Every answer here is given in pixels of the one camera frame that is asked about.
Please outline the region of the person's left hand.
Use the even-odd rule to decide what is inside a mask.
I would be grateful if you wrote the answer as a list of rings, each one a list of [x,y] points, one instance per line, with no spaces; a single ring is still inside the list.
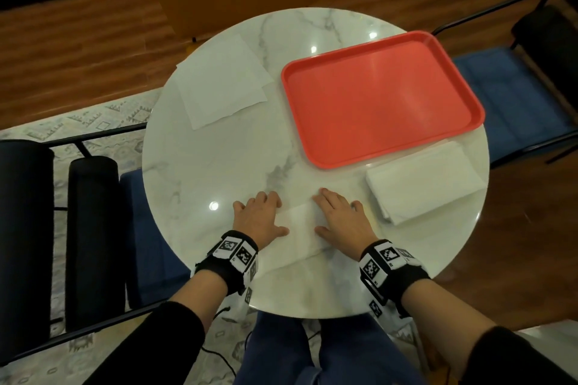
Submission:
[[[234,215],[232,229],[249,236],[257,246],[258,250],[263,250],[275,239],[268,239],[268,228],[276,225],[277,209],[283,205],[278,193],[271,191],[267,193],[266,209],[256,208],[256,196],[250,198],[244,205],[245,209],[238,215]]]

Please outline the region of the person's right hand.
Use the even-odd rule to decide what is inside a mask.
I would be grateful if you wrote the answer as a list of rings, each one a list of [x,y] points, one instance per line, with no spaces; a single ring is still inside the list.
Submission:
[[[320,190],[313,196],[320,208]],[[327,225],[333,232],[333,239],[323,239],[341,253],[359,262],[366,248],[378,241],[378,236],[365,216],[360,216],[353,203],[346,199],[346,208],[337,211],[322,211]]]

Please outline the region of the white paper napkin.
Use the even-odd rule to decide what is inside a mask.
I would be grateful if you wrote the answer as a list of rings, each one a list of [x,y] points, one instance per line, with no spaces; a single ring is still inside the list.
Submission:
[[[238,34],[198,48],[171,75],[193,130],[266,102],[274,80]]]
[[[276,238],[258,253],[255,279],[315,256],[329,247],[329,244],[314,231],[317,226],[327,227],[327,221],[319,206],[313,201],[278,212],[275,224],[287,227],[290,232],[287,236]]]

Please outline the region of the person's left forearm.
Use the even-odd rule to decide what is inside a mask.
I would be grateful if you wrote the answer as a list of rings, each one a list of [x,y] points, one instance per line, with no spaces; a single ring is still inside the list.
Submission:
[[[227,293],[220,275],[199,271],[149,314],[83,385],[184,385]]]

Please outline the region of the person's right forearm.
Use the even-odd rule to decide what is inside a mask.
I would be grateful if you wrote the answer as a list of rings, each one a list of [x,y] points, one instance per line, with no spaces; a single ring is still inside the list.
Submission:
[[[578,385],[526,339],[430,279],[412,284],[401,302],[462,385]]]

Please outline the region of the black wristband with marker tags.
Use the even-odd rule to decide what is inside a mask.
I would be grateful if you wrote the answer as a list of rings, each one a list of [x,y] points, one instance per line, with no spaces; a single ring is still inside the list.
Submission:
[[[393,304],[399,319],[412,317],[403,306],[402,297],[416,282],[430,280],[418,259],[408,250],[381,239],[364,249],[358,266],[366,302],[375,318],[380,320],[386,316],[388,303]]]
[[[258,247],[247,234],[229,230],[195,266],[194,273],[199,271],[216,273],[227,285],[227,296],[243,299],[258,271]]]

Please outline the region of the stack of white napkins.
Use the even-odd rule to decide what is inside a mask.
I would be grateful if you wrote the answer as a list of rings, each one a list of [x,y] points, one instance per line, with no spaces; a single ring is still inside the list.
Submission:
[[[487,187],[462,145],[443,140],[370,168],[368,186],[386,221],[397,226]]]

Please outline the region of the red plastic tray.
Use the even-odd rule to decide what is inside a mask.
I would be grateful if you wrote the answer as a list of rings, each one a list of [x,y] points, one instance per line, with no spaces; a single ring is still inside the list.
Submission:
[[[425,31],[294,60],[280,78],[303,151],[324,170],[468,133],[486,117]]]

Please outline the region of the person's left leg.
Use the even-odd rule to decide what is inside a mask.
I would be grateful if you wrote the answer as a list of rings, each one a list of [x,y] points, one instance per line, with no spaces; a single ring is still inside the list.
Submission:
[[[301,319],[259,311],[232,385],[317,385]]]

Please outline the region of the person's leg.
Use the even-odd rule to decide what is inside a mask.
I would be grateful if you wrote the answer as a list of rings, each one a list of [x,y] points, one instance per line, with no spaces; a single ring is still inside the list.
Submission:
[[[301,319],[259,311],[232,385],[317,385]]]
[[[368,313],[320,320],[314,385],[428,385]]]

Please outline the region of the white unfolded paper napkin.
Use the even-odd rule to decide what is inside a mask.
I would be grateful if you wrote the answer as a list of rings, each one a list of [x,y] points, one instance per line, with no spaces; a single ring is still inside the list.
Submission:
[[[193,130],[266,102],[274,80],[238,34],[198,48],[171,75]]]

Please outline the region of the person's right leg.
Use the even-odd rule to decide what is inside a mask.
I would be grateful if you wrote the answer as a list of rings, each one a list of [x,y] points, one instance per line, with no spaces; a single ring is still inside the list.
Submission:
[[[428,385],[368,313],[320,320],[314,385]]]

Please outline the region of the black cylindrical chair cushion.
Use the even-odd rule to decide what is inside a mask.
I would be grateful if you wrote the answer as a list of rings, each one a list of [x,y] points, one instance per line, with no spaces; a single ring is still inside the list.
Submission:
[[[54,153],[0,140],[0,362],[50,335]]]
[[[65,328],[75,332],[124,313],[122,194],[117,162],[105,156],[70,163]]]

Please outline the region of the patterned light rug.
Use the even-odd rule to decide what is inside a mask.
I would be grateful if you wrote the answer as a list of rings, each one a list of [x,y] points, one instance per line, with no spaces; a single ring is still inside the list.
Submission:
[[[50,142],[130,125],[146,123],[160,89],[67,112],[51,118],[0,130],[0,140]],[[141,167],[144,130],[90,140],[93,155],[115,160],[121,174]],[[67,216],[54,215],[51,318],[64,319]],[[0,367],[0,385],[82,385],[101,362],[146,316],[140,316],[54,347],[30,354]],[[240,324],[218,319],[209,332],[207,348],[200,352],[185,385],[232,385],[244,354],[246,335],[254,315]]]

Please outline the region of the black frame chair blue seat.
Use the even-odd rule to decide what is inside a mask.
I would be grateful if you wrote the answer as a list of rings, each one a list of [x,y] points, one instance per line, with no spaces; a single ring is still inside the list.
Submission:
[[[471,22],[524,0],[506,0],[462,19],[444,24],[443,31]],[[578,0],[565,0],[578,13]],[[578,152],[578,123],[549,92],[531,68],[516,55],[521,46],[561,97],[578,113],[578,26],[557,7],[540,0],[511,29],[509,48],[463,54],[456,66],[486,112],[490,169],[528,155],[562,148],[546,161],[552,164]]]
[[[56,141],[39,142],[54,153],[54,215],[58,212],[67,215],[68,212],[70,163],[84,157],[96,156],[89,152],[85,142],[144,130],[146,126],[147,123],[142,123]],[[48,340],[31,350],[16,355],[9,361],[0,362],[0,367],[30,354],[151,312],[189,279],[191,275],[189,268],[176,257],[155,224],[144,190],[142,171],[134,170],[119,176],[119,184],[123,203],[124,254],[122,262],[126,288],[124,313],[82,330],[67,332],[64,303],[64,319],[50,319]]]

